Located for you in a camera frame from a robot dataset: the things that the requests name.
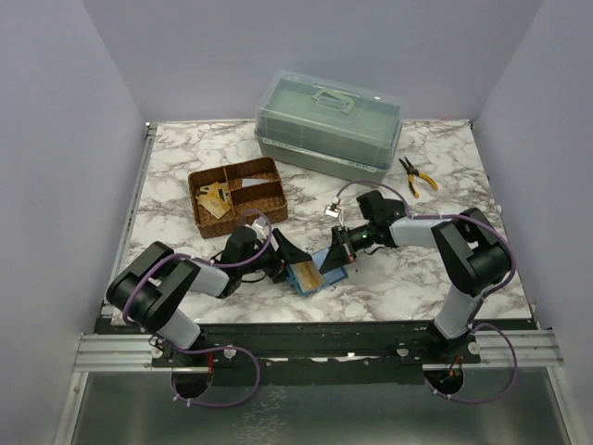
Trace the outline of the gold credit card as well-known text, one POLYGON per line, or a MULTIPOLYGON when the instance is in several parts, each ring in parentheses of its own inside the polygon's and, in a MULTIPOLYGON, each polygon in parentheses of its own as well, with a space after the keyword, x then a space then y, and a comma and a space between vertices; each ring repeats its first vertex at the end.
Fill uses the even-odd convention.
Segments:
POLYGON ((291 264, 290 270, 303 293, 317 290, 323 285, 323 277, 313 261, 291 264))

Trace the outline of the blue leather card holder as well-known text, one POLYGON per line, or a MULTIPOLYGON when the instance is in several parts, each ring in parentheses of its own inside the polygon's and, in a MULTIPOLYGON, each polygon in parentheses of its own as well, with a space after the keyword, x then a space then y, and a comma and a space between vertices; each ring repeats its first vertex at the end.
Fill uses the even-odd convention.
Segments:
MULTIPOLYGON (((328 252, 329 248, 324 248, 312 254, 312 263, 315 267, 320 268, 322 266, 322 263, 325 260, 328 252)), ((290 285, 300 296, 312 295, 348 278, 347 271, 344 267, 337 268, 328 273, 322 274, 321 284, 316 288, 311 288, 309 285, 302 284, 297 279, 297 275, 294 272, 293 267, 291 265, 287 267, 287 272, 288 276, 286 278, 286 281, 288 285, 290 285)))

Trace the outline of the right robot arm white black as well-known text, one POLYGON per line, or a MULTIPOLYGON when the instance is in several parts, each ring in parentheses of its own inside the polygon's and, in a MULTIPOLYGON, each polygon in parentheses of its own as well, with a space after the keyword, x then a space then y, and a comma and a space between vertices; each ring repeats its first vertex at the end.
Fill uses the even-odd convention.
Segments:
POLYGON ((420 247, 438 251, 450 280, 445 303, 429 324, 428 356, 449 362, 460 352, 484 300, 516 273, 516 261, 506 238, 477 208, 442 216, 413 216, 407 203, 372 190, 357 197, 366 224, 332 228, 332 243, 320 267, 325 274, 357 259, 357 252, 382 248, 420 247))

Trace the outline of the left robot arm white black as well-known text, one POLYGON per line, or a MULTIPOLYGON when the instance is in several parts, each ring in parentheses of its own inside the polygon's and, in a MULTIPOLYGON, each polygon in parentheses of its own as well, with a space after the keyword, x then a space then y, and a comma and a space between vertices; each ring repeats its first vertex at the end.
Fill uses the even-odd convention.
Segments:
POLYGON ((218 261, 201 262, 176 253, 161 242, 151 244, 107 288, 106 300, 122 313, 126 324, 172 343, 173 354, 186 366, 199 364, 206 352, 200 327, 180 310, 192 291, 223 299, 252 273, 264 272, 274 283, 293 279, 303 291, 317 289, 322 276, 313 258, 292 244, 280 230, 260 239, 254 225, 233 230, 218 261))

